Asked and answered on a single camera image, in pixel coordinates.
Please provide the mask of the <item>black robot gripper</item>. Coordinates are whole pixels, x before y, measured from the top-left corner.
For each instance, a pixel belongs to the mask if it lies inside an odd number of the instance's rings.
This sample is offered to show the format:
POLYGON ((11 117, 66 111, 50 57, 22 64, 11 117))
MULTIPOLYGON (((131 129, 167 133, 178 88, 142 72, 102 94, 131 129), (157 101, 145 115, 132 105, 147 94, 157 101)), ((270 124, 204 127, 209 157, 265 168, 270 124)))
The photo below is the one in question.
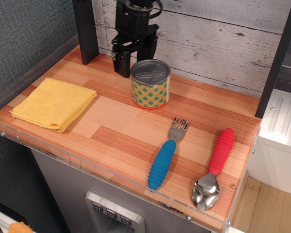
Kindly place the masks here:
POLYGON ((156 47, 157 24, 149 20, 162 13, 159 0, 118 0, 116 2, 115 29, 117 36, 112 40, 111 57, 116 73, 128 78, 130 55, 137 51, 137 61, 153 59, 156 47))

